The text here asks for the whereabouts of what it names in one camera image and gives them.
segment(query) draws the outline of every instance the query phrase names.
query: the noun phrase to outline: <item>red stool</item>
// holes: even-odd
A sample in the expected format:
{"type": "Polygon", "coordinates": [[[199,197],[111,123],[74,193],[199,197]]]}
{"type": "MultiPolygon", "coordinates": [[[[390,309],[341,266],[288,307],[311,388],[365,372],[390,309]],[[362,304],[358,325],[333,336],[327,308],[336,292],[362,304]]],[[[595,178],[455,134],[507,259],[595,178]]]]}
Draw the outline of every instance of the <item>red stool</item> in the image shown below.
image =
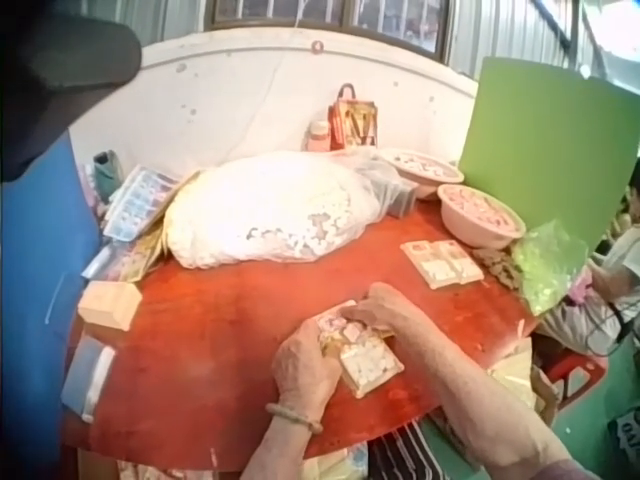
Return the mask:
{"type": "Polygon", "coordinates": [[[552,384],[563,382],[562,396],[558,409],[571,405],[581,396],[595,387],[607,374],[609,361],[606,357],[587,357],[571,350],[563,350],[555,359],[546,375],[552,384]],[[569,378],[573,372],[583,370],[587,375],[587,381],[575,392],[569,392],[569,378]]]}

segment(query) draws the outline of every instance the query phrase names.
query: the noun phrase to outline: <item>green floor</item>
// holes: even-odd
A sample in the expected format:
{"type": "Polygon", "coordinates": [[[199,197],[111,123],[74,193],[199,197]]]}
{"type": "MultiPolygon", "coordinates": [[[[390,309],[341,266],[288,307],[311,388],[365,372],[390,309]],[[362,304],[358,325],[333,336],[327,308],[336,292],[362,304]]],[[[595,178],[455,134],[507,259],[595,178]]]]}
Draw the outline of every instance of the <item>green floor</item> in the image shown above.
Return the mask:
{"type": "MultiPolygon", "coordinates": [[[[633,346],[623,345],[609,360],[605,380],[586,397],[561,412],[554,431],[582,465],[603,480],[631,478],[616,470],[616,461],[607,433],[609,420],[640,404],[640,374],[632,359],[633,346]]],[[[435,426],[425,422],[425,433],[436,458],[451,480],[484,480],[484,472],[474,472],[449,446],[435,426]]]]}

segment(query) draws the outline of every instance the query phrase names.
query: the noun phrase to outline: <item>orange tabletop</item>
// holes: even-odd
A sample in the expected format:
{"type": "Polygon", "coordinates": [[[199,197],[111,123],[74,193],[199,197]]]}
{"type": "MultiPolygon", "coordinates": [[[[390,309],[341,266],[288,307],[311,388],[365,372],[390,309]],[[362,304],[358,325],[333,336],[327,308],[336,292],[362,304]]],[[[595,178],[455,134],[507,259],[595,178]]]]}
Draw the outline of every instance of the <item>orange tabletop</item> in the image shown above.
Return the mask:
{"type": "MultiPolygon", "coordinates": [[[[142,282],[95,422],[89,428],[66,414],[64,442],[160,468],[211,469],[213,449],[221,471],[241,470],[269,424],[265,404],[277,399],[270,368],[280,343],[305,318],[361,297],[375,281],[395,286],[475,361],[492,365],[515,346],[520,321],[526,335],[534,319],[489,276],[431,290],[400,244],[448,238],[439,205],[423,203],[314,263],[187,270],[169,262],[142,282]]],[[[361,400],[341,383],[308,457],[373,439],[438,405],[401,346],[391,346],[405,372],[361,400]]]]}

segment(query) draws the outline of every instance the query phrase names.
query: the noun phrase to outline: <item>plastic bowl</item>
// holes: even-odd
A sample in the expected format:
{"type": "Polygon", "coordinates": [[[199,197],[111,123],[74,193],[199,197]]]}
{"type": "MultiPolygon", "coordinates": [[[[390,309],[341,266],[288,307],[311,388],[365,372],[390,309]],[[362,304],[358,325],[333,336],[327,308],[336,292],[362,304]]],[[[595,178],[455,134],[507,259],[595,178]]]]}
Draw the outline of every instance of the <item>plastic bowl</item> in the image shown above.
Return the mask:
{"type": "Polygon", "coordinates": [[[438,196],[444,226],[470,247],[502,250],[527,231],[516,212],[480,190],[441,185],[438,196]]]}
{"type": "Polygon", "coordinates": [[[379,150],[379,155],[393,165],[401,177],[416,182],[416,198],[434,196],[438,187],[448,183],[462,183],[464,175],[453,165],[423,153],[396,148],[379,150]]]}

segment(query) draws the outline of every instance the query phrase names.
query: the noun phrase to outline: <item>green board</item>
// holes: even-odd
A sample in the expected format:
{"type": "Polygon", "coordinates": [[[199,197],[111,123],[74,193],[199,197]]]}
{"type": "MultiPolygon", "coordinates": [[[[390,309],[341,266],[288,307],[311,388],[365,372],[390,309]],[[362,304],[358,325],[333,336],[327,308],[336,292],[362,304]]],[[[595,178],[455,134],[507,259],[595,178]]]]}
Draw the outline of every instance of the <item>green board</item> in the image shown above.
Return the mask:
{"type": "Polygon", "coordinates": [[[639,96],[566,69],[487,58],[460,170],[530,230],[556,219],[593,250],[639,142],[639,96]]]}

